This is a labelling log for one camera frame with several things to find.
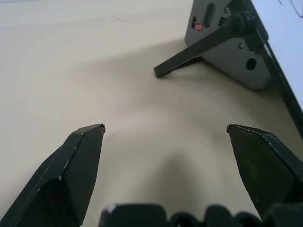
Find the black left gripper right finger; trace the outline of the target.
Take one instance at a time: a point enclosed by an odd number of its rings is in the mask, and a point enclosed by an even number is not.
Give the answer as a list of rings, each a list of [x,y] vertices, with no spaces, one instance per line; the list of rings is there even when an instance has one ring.
[[[303,201],[303,163],[274,134],[230,124],[234,156],[242,182],[261,218],[276,203]]]

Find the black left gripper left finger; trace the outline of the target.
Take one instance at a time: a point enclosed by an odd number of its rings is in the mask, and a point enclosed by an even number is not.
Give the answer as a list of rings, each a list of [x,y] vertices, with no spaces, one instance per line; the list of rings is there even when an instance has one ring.
[[[35,171],[2,227],[79,227],[94,190],[104,124],[77,129]]]

